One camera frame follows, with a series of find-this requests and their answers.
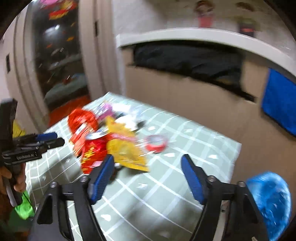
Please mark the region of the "red plastic bag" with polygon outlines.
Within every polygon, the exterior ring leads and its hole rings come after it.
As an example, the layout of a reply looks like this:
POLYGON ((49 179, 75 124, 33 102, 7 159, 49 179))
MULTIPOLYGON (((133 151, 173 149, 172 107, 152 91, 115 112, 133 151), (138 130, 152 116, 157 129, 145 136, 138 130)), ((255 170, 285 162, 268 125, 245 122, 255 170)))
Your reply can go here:
POLYGON ((81 108, 74 109, 68 116, 68 126, 72 134, 83 124, 91 126, 95 131, 99 128, 97 117, 92 111, 81 108))

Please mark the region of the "yellow snack bag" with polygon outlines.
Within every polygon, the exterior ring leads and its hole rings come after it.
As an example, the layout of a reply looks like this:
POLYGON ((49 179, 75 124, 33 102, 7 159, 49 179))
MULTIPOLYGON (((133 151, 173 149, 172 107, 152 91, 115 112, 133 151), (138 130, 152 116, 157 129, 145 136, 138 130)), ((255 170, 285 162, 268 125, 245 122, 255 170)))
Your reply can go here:
POLYGON ((107 130, 107 153, 114 161, 126 168, 149 172, 146 157, 137 145, 135 134, 122 123, 117 123, 111 116, 105 118, 107 130))

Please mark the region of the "blue trash bag bin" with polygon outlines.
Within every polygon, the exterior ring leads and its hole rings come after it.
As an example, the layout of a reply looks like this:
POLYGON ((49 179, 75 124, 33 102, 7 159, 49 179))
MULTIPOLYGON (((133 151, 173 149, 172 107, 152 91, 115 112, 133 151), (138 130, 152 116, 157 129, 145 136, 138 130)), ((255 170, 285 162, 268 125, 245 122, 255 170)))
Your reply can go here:
POLYGON ((278 240, 290 223, 292 198, 287 182, 278 174, 264 172, 246 181, 263 217, 270 240, 278 240))

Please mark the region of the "red snack packet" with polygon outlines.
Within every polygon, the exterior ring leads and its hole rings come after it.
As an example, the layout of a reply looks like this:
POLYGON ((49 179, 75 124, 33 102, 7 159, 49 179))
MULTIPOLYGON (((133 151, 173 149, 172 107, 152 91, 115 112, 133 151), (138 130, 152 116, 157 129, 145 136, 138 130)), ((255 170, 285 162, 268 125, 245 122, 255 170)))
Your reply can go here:
POLYGON ((73 153, 76 157, 81 155, 85 137, 92 131, 93 128, 89 123, 83 123, 70 138, 69 142, 74 145, 73 153))

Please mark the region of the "crushed red soda can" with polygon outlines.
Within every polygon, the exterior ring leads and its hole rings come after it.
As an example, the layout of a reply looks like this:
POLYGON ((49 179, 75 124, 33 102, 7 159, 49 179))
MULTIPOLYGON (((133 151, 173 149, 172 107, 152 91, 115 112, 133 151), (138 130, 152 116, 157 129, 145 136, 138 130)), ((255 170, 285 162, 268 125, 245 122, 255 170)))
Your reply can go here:
POLYGON ((81 169, 84 174, 99 167, 107 156, 107 133, 89 133, 82 147, 81 169))

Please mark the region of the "green checked tablecloth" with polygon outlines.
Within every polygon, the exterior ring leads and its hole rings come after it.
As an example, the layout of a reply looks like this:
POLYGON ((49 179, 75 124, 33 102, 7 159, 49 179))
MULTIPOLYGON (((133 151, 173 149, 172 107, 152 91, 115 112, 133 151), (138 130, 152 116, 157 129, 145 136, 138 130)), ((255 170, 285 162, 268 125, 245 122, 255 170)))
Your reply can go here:
POLYGON ((145 122, 142 139, 163 135, 169 143, 160 154, 145 153, 149 172, 119 170, 93 211, 107 240, 189 240, 202 206, 193 198, 180 160, 184 154, 208 175, 229 182, 241 144, 199 123, 154 106, 107 93, 86 105, 102 102, 116 110, 133 110, 145 122))

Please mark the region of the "pink snack wrapper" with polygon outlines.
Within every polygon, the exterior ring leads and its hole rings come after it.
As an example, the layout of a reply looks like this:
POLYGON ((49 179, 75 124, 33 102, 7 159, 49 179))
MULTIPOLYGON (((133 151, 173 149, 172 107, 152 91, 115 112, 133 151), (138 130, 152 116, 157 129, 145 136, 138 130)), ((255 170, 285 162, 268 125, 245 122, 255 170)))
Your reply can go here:
POLYGON ((94 113, 97 119, 99 121, 102 121, 107 116, 113 116, 114 111, 112 105, 109 102, 102 102, 99 106, 96 107, 94 113))

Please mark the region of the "red tape roll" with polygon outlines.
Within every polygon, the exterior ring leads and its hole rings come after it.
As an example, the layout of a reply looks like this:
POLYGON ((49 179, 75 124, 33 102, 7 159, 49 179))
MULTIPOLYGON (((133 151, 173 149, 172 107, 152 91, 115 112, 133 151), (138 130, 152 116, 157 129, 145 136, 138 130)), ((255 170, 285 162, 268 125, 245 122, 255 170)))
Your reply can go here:
POLYGON ((147 136, 144 142, 146 150, 154 153, 163 152, 168 145, 168 139, 162 135, 147 136))

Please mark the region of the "white crumpled tissue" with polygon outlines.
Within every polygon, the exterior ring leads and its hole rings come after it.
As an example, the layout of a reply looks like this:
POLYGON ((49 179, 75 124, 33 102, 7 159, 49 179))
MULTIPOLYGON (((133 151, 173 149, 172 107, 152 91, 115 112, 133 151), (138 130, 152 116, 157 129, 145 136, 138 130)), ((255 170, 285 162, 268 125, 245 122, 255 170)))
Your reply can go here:
POLYGON ((125 128, 129 129, 132 132, 137 132, 145 125, 145 120, 141 120, 133 115, 122 115, 121 117, 115 120, 116 123, 121 123, 125 128))

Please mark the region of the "blue towel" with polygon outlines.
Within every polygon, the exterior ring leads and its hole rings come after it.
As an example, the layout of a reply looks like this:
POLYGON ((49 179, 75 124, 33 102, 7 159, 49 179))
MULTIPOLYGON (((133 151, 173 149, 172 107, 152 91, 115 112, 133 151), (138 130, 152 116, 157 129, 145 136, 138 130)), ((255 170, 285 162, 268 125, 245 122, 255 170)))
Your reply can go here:
POLYGON ((269 69, 261 109, 287 133, 295 136, 295 83, 269 69))

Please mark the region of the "dark glass door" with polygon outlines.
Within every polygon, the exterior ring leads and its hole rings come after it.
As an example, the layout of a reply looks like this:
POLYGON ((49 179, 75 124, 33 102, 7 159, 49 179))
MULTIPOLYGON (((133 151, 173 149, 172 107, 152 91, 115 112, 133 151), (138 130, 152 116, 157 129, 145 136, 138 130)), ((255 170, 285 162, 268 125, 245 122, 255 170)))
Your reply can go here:
POLYGON ((48 126, 90 102, 78 10, 78 1, 32 1, 34 64, 48 126))

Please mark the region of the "black cloth on cabinet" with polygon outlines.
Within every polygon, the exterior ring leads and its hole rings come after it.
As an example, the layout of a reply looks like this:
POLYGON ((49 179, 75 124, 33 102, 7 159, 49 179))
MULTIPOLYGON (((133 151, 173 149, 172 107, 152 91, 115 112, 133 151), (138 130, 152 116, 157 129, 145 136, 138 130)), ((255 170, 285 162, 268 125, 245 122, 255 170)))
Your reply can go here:
POLYGON ((182 41, 136 44, 133 65, 173 73, 228 90, 245 100, 255 97, 243 89, 243 56, 234 47, 182 41))

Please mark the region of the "white countertop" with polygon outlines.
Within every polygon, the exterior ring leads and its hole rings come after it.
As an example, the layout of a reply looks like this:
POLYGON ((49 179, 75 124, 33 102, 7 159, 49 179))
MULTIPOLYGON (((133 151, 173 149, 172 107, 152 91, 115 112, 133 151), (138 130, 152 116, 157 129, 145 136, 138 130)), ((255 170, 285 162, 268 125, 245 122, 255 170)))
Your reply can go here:
POLYGON ((278 48, 243 34, 208 28, 170 28, 143 33, 119 34, 118 48, 144 42, 201 41, 235 47, 263 57, 295 76, 295 61, 278 48))

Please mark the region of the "cartoon couple wall poster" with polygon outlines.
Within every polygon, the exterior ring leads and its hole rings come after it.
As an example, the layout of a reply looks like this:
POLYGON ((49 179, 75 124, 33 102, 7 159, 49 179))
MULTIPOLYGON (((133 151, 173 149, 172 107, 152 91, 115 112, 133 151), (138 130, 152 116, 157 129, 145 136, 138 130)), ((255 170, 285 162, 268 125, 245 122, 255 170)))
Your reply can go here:
POLYGON ((166 1, 169 28, 211 28, 256 37, 277 20, 265 1, 166 1))

